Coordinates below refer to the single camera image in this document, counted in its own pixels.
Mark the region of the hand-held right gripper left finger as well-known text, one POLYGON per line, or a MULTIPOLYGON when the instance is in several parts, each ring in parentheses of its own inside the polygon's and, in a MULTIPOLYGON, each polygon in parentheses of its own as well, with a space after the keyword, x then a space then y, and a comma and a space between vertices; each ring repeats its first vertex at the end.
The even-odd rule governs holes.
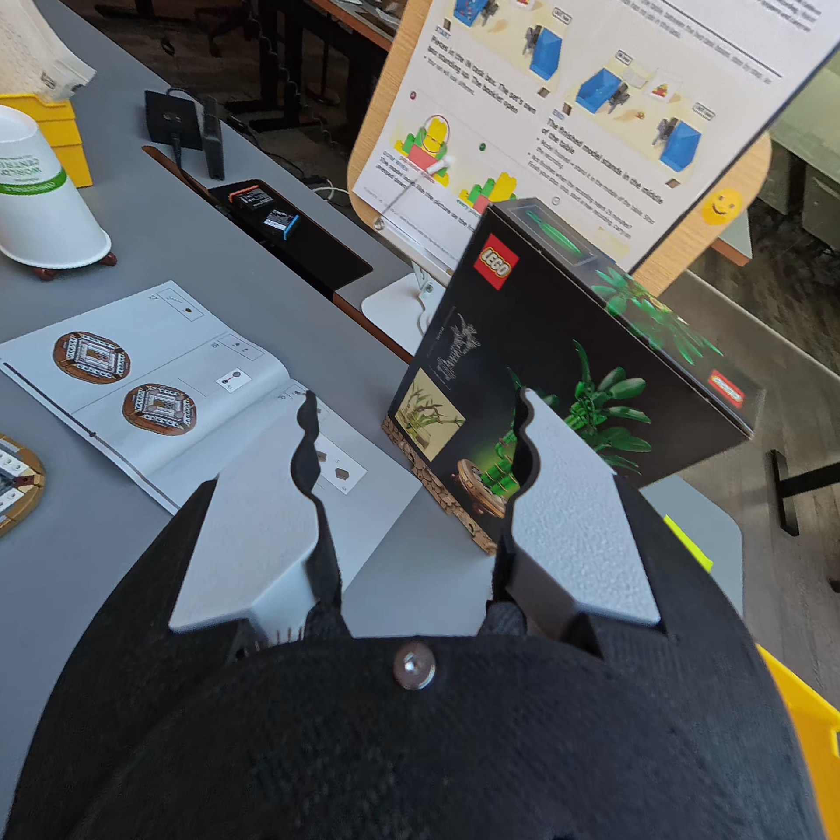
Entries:
POLYGON ((307 391, 218 475, 170 617, 179 634, 246 620, 281 640, 310 610, 341 616, 342 579, 314 493, 319 405, 307 391))

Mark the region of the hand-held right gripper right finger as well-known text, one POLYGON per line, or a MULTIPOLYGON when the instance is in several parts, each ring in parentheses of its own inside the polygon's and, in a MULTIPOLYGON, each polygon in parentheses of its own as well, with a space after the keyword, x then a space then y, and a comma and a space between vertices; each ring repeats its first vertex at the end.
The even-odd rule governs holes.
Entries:
POLYGON ((530 388, 517 395, 501 587, 548 638, 582 616, 644 628, 660 613, 616 473, 530 388))

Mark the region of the black lego set box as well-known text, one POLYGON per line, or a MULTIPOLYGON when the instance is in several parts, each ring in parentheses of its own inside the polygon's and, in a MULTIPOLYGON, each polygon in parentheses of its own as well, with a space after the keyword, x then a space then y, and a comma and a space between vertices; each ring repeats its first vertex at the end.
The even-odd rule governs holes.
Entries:
POLYGON ((495 554, 516 401, 535 391, 641 488, 753 436, 763 389, 538 199, 482 215, 383 428, 495 554))

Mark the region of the open lego instruction booklet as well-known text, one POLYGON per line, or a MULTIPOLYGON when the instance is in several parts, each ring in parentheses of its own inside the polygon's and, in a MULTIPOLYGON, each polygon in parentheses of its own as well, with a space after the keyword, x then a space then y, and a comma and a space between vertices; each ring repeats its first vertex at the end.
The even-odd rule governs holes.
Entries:
POLYGON ((2 372, 170 513, 306 387, 173 281, 2 343, 2 372))

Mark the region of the round brown lego base model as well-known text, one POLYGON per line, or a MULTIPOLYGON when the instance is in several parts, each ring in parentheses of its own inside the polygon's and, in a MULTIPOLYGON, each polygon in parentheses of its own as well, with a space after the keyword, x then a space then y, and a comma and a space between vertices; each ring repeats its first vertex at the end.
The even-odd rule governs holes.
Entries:
POLYGON ((46 471, 37 454, 1 434, 1 535, 29 516, 46 489, 46 471))

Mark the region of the yellow-green sticky note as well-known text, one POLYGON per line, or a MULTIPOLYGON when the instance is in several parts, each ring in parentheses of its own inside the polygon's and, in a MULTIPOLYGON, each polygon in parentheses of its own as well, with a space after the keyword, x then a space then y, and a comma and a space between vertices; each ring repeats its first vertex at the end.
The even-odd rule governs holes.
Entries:
POLYGON ((708 573, 711 572, 713 561, 711 561, 702 551, 702 549, 688 536, 688 534, 672 519, 670 516, 664 516, 664 523, 675 534, 677 539, 691 554, 691 556, 698 562, 698 564, 708 573))

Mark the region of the wooden document stand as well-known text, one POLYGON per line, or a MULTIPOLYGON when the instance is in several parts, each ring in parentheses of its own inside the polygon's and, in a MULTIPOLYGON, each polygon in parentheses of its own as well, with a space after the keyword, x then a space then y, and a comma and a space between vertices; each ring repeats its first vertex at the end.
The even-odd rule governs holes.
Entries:
MULTIPOLYGON (((348 189, 353 210, 364 224, 379 233, 388 245, 394 246, 399 255, 410 259, 412 269, 403 278, 380 285, 364 298, 364 301, 371 301, 375 296, 381 298, 382 309, 376 310, 379 321, 372 321, 364 314, 361 306, 355 307, 350 302, 351 296, 360 294, 359 281, 351 284, 350 292, 336 292, 333 296, 333 302, 342 311, 404 362, 411 361, 413 351, 423 335, 421 327, 433 313, 432 309, 425 309, 425 303, 439 302, 451 272, 434 263, 426 251, 407 234, 401 233, 393 224, 382 221, 380 213, 355 191, 355 184, 364 165, 373 155, 376 139, 396 99, 431 6, 431 1, 406 3, 353 146, 348 169, 348 189)), ((713 227, 701 220, 699 209, 693 209, 664 243, 645 259, 641 267, 635 269, 633 276, 644 288, 658 296, 707 250, 718 252, 735 266, 745 266, 751 259, 751 247, 746 211, 723 227, 713 227)))

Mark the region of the yellow plastic bin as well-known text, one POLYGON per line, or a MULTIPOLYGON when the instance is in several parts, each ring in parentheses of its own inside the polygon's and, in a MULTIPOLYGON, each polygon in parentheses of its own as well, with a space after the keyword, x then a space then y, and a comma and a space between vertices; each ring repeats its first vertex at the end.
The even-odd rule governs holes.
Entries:
POLYGON ((1 103, 37 122, 69 178, 78 188, 93 184, 74 109, 68 100, 45 101, 34 93, 2 94, 1 103))
POLYGON ((826 838, 839 838, 839 712, 757 645, 789 712, 812 778, 826 838))

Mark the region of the yellow smiley sticker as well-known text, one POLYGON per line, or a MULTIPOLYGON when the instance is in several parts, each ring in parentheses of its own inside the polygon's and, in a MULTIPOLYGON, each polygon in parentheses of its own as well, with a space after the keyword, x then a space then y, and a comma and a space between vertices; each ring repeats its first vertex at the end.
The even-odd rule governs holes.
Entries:
POLYGON ((710 226, 727 226, 740 215, 742 205, 740 191, 731 187, 722 188, 707 197, 700 208, 700 216, 710 226))

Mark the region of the white paper cup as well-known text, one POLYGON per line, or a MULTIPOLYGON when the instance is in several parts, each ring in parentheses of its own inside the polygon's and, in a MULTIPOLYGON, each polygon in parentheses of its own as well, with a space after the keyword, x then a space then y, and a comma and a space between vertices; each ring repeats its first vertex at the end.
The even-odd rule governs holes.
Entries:
POLYGON ((2 106, 2 253, 59 272, 97 264, 111 245, 37 122, 2 106))

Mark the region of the black rectangular box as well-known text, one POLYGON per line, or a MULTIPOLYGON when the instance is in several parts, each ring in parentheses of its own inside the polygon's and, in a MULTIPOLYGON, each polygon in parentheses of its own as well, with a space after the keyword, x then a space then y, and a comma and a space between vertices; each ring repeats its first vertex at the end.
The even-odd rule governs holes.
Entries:
POLYGON ((208 176, 215 181, 225 178, 224 138, 218 102, 211 96, 201 99, 203 106, 203 150, 208 176))

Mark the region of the black power adapter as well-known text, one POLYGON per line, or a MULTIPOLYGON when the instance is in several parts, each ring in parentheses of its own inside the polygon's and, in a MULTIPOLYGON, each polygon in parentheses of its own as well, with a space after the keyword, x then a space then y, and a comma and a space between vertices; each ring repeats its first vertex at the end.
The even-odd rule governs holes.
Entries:
POLYGON ((145 121, 150 140, 201 151, 203 136, 194 100, 147 90, 144 92, 145 121))

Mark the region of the printed task instruction sheet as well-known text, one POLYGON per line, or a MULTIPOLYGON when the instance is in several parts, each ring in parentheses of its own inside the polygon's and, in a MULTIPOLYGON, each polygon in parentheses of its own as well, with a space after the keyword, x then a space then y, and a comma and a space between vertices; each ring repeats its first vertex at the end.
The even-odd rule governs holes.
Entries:
POLYGON ((833 1, 431 2, 353 192, 447 270, 512 198, 635 269, 838 39, 833 1))

